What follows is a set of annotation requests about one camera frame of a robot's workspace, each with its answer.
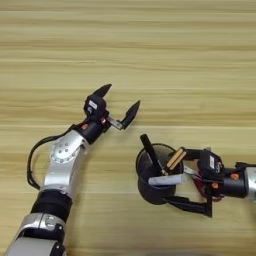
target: silver cylinder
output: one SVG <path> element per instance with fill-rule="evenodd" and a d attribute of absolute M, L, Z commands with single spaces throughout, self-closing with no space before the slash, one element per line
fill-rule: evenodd
<path fill-rule="evenodd" d="M 256 202 L 256 167 L 247 167 L 245 177 L 248 188 L 248 198 Z"/>

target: wooden table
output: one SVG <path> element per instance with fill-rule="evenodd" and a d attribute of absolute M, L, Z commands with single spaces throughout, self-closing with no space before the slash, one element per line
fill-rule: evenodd
<path fill-rule="evenodd" d="M 141 109 L 129 129 L 92 147 L 69 255 L 255 255 L 246 200 L 215 204 L 213 219 L 153 206 L 134 169 L 142 133 L 175 148 L 211 146 L 227 166 L 256 162 L 255 12 L 250 0 L 1 1 L 0 252 L 36 198 L 25 178 L 31 147 L 81 121 L 87 95 L 113 83 L 114 117 L 138 99 Z M 47 150 L 36 159 L 41 178 Z M 199 199 L 192 186 L 179 193 Z"/>

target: silver arm segment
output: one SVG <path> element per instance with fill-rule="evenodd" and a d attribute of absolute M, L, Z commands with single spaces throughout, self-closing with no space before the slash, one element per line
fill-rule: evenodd
<path fill-rule="evenodd" d="M 59 138 L 50 151 L 50 166 L 41 191 L 55 189 L 74 200 L 79 168 L 89 143 L 75 130 Z"/>
<path fill-rule="evenodd" d="M 75 130 L 59 138 L 51 147 L 50 166 L 40 192 L 59 191 L 74 199 L 78 172 L 88 150 L 89 143 Z M 65 232 L 65 222 L 57 216 L 45 213 L 27 215 L 5 256 L 49 256 L 54 246 L 58 253 L 61 245 L 57 240 L 23 237 L 27 230 L 53 232 L 56 227 Z"/>

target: black cup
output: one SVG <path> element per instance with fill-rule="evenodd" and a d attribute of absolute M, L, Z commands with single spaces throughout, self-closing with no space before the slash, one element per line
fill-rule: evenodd
<path fill-rule="evenodd" d="M 152 146 L 162 166 L 166 166 L 171 156 L 176 152 L 172 147 L 165 144 L 154 143 Z M 181 173 L 182 170 L 183 164 L 181 162 L 173 170 L 173 174 Z M 175 185 L 152 186 L 148 183 L 149 178 L 162 176 L 162 173 L 153 166 L 144 148 L 137 156 L 136 171 L 139 176 L 139 192 L 147 202 L 155 205 L 165 204 L 166 202 L 164 198 L 175 194 Z"/>

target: black cable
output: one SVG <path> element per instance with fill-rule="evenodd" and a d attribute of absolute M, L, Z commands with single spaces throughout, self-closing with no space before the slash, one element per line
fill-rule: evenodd
<path fill-rule="evenodd" d="M 31 163 L 32 163 L 32 158 L 33 158 L 33 154 L 35 152 L 35 150 L 42 146 L 43 144 L 45 143 L 48 143 L 50 141 L 54 141 L 54 140 L 57 140 L 58 138 L 64 136 L 66 133 L 68 133 L 70 130 L 74 129 L 74 127 L 78 126 L 78 125 L 71 125 L 71 127 L 65 131 L 64 133 L 62 134 L 59 134 L 59 135 L 55 135 L 55 136 L 49 136 L 49 137 L 46 137 L 44 139 L 41 139 L 40 141 L 38 141 L 35 146 L 31 149 L 30 153 L 29 153 L 29 156 L 28 156 L 28 162 L 27 162 L 27 181 L 28 181 L 28 184 L 36 189 L 40 189 L 40 186 L 39 184 L 35 181 L 34 177 L 33 177 L 33 171 L 31 169 Z"/>

